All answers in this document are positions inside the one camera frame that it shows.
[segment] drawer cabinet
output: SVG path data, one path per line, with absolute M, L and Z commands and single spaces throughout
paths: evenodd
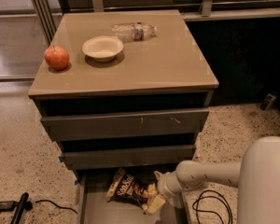
M 191 159 L 212 91 L 34 97 L 41 122 L 80 179 L 82 170 Z
M 125 43 L 108 63 L 82 52 L 112 24 L 138 21 L 156 26 L 156 37 Z M 173 170 L 195 152 L 218 82 L 179 12 L 64 14 L 51 45 L 69 51 L 70 65 L 53 71 L 43 61 L 29 97 L 81 186 L 79 223 L 186 223 L 182 199 L 151 217 L 105 199 L 118 167 L 154 180 L 154 170 Z

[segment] white robot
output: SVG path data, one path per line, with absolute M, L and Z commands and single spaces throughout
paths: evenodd
M 260 138 L 242 162 L 203 164 L 182 161 L 172 173 L 158 176 L 158 192 L 170 199 L 204 182 L 239 189 L 238 224 L 280 223 L 280 137 Z

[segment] apple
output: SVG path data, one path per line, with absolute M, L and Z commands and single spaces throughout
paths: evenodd
M 44 57 L 48 66 L 57 71 L 65 69 L 69 63 L 67 50 L 59 45 L 48 47 Z

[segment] plastic water bottle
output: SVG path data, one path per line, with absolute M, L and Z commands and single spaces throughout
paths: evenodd
M 145 41 L 156 35 L 157 28 L 144 22 L 111 25 L 112 36 L 122 42 Z

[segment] paper bowl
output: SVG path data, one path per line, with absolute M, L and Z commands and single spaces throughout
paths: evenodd
M 123 49 L 122 42 L 113 36 L 97 36 L 86 41 L 82 50 L 97 62 L 109 62 Z

